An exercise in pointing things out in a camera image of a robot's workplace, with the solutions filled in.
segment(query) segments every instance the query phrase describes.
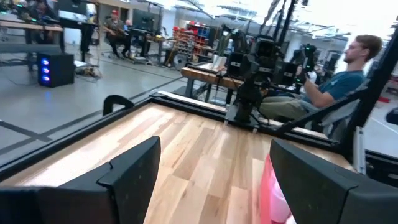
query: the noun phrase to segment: gray floor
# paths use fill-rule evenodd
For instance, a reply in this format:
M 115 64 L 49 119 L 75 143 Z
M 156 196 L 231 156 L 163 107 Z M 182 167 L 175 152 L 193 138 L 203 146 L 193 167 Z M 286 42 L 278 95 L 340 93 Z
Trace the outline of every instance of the gray floor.
M 92 47 L 93 56 L 88 60 L 99 65 L 103 77 L 97 82 L 76 78 L 74 85 L 50 89 L 38 86 L 36 74 L 29 74 L 26 67 L 0 67 L 0 163 L 100 119 L 103 100 L 109 95 L 137 102 L 156 91 L 174 91 L 186 84 L 178 71 L 103 57 L 101 52 L 109 50 L 103 46 Z M 67 46 L 67 52 L 80 59 L 78 46 Z M 0 60 L 23 57 L 2 54 Z M 225 98 L 225 94 L 219 91 L 217 97 Z M 394 144 L 398 127 L 384 121 L 397 102 L 380 104 L 372 112 L 365 127 L 366 149 L 398 157 Z

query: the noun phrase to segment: robot workstation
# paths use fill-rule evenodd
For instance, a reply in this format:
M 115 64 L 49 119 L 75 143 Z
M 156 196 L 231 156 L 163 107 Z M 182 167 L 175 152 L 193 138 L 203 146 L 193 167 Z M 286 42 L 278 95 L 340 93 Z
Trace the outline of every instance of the robot workstation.
M 274 88 L 293 9 L 280 40 L 259 35 L 241 57 L 232 105 L 164 91 L 138 103 L 112 95 L 100 120 L 1 166 L 0 222 L 271 224 L 286 210 L 298 224 L 397 223 L 398 160 L 365 150 L 362 128 L 398 61 L 398 30 L 366 86 L 280 123 L 257 108 L 261 89 Z M 303 128 L 347 118 L 339 139 Z

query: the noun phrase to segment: blue led light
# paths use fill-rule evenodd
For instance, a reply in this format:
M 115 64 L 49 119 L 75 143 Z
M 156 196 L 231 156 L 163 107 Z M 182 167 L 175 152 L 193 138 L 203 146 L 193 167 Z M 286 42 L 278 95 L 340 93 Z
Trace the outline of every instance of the blue led light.
M 43 75 L 42 76 L 43 81 L 48 82 L 50 81 L 50 77 L 48 77 L 47 75 Z
M 42 59 L 42 65 L 48 65 L 49 61 L 46 58 Z

